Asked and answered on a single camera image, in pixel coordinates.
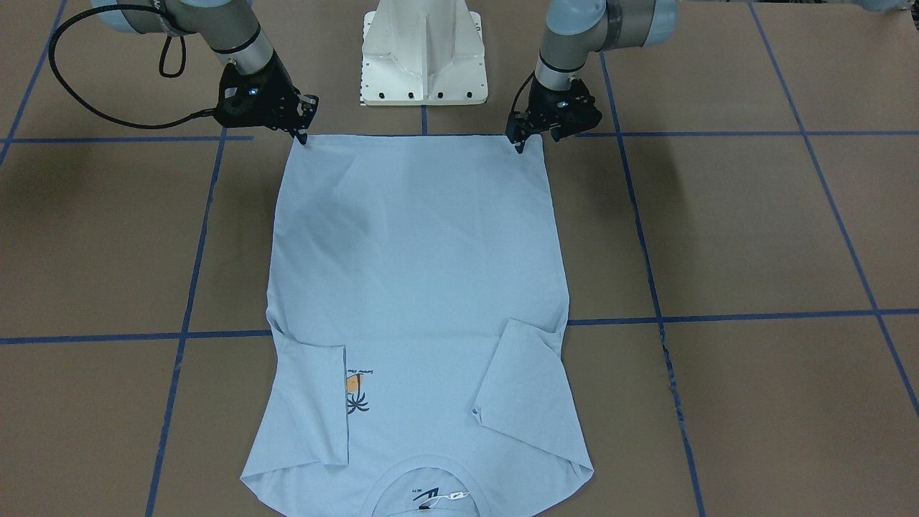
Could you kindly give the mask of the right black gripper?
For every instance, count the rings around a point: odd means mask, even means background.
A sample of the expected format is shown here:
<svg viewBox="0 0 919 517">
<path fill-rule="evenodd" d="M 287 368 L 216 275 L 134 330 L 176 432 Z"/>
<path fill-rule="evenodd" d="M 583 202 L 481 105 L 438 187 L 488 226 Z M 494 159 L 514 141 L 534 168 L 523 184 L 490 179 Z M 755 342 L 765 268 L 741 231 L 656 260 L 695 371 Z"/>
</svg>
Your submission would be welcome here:
<svg viewBox="0 0 919 517">
<path fill-rule="evenodd" d="M 300 95 L 280 61 L 244 75 L 228 63 L 221 73 L 214 118 L 223 127 L 266 127 L 290 132 L 301 145 L 319 108 L 319 97 Z"/>
</svg>

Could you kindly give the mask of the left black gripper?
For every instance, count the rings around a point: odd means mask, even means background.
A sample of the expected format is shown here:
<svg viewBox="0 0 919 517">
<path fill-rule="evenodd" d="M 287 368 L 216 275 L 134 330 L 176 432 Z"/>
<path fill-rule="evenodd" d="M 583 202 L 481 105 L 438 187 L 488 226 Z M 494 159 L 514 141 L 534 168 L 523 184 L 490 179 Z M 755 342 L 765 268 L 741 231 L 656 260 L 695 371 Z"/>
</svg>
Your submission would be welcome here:
<svg viewBox="0 0 919 517">
<path fill-rule="evenodd" d="M 528 81 L 526 114 L 510 111 L 505 125 L 505 136 L 516 154 L 524 153 L 526 141 L 532 135 L 547 132 L 552 139 L 561 140 L 600 124 L 603 114 L 583 80 L 570 82 L 567 90 L 546 88 L 534 75 Z"/>
</svg>

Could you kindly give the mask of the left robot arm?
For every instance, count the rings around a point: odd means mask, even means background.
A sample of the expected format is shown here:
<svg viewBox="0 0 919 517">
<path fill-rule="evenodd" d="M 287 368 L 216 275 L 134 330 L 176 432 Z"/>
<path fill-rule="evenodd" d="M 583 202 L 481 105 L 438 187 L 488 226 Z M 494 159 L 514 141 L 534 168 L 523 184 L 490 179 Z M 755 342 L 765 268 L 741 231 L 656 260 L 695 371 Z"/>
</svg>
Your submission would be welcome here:
<svg viewBox="0 0 919 517">
<path fill-rule="evenodd" d="M 522 154 L 537 134 L 561 141 L 593 130 L 602 114 L 582 78 L 587 57 L 660 44 L 677 22 L 676 1 L 552 1 L 537 63 L 509 110 L 509 143 Z"/>
</svg>

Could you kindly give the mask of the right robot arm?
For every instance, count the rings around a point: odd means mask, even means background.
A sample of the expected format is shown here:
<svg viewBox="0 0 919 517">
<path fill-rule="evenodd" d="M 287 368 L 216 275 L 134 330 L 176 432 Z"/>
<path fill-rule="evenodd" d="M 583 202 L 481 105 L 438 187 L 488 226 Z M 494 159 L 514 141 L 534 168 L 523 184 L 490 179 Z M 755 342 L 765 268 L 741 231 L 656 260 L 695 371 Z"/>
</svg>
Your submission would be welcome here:
<svg viewBox="0 0 919 517">
<path fill-rule="evenodd" d="M 223 66 L 218 99 L 205 116 L 224 128 L 266 127 L 307 141 L 319 98 L 293 85 L 246 1 L 93 1 L 111 29 L 132 34 L 198 34 Z"/>
</svg>

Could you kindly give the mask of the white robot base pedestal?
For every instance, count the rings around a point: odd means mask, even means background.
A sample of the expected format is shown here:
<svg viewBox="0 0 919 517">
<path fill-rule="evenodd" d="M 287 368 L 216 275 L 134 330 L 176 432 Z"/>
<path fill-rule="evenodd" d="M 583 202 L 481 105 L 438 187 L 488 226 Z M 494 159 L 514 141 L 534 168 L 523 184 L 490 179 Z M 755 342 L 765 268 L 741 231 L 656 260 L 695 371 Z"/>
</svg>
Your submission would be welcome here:
<svg viewBox="0 0 919 517">
<path fill-rule="evenodd" d="M 364 14 L 365 107 L 480 105 L 489 97 L 482 17 L 465 1 L 381 1 Z"/>
</svg>

